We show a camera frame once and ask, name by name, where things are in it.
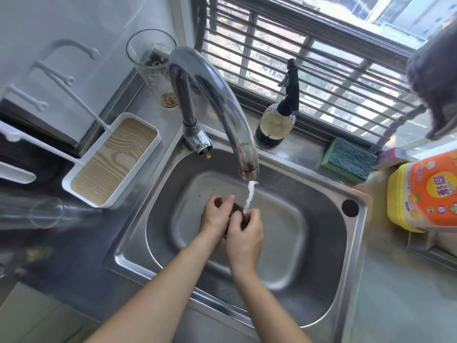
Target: glass rim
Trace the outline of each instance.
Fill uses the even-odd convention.
[[[130,38],[127,40],[127,44],[125,45],[125,52],[126,52],[126,54],[127,54],[127,57],[129,58],[129,60],[130,60],[132,63],[134,63],[134,65],[139,66],[139,67],[141,67],[141,68],[146,68],[146,69],[162,68],[162,67],[168,65],[168,62],[167,62],[167,63],[161,64],[161,65],[159,65],[159,66],[145,66],[145,65],[143,65],[143,64],[141,64],[141,63],[137,63],[137,62],[130,56],[129,51],[128,51],[128,47],[129,47],[130,41],[131,41],[136,35],[138,35],[138,34],[141,33],[141,32],[144,32],[144,31],[159,31],[159,32],[163,32],[164,34],[166,34],[166,35],[173,41],[173,43],[174,43],[174,49],[176,49],[176,48],[178,47],[178,45],[177,45],[175,39],[174,39],[173,36],[170,35],[168,32],[163,31],[163,30],[159,30],[159,29],[143,29],[143,30],[140,30],[140,31],[135,32],[135,33],[134,33],[133,35],[131,35]]]

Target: faucet spout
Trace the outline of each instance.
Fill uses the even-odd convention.
[[[259,177],[259,157],[248,121],[235,95],[215,67],[199,52],[181,46],[169,57],[169,72],[179,107],[187,146],[198,155],[213,147],[195,117],[189,78],[197,84],[216,112],[238,160],[241,177],[255,181]]]

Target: sponge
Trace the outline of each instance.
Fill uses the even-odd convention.
[[[367,180],[375,161],[376,155],[337,137],[320,164],[351,182],[360,184]]]

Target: stainless steel countertop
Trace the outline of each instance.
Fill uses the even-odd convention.
[[[103,322],[140,288],[103,266],[137,199],[142,199],[142,180],[153,173],[181,125],[178,109],[163,110],[146,87],[129,112],[159,129],[162,142],[131,182],[113,209],[103,212],[99,226],[38,236],[36,244],[52,250],[50,257],[26,266],[21,281],[93,319]],[[215,114],[196,108],[205,125],[222,130]],[[259,117],[247,115],[251,127]],[[319,167],[326,144],[293,131],[280,146],[270,149],[320,174],[341,180]],[[406,250],[407,233],[390,223],[385,209],[387,171],[374,172],[358,187],[374,198],[371,224],[364,235],[367,246],[358,293],[351,301],[343,341],[450,342],[457,336],[457,273]],[[187,308],[174,342],[256,342],[248,332]]]

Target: yellow plastic bottle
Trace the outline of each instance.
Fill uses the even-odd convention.
[[[387,185],[387,215],[412,231],[457,232],[457,149],[400,166]]]

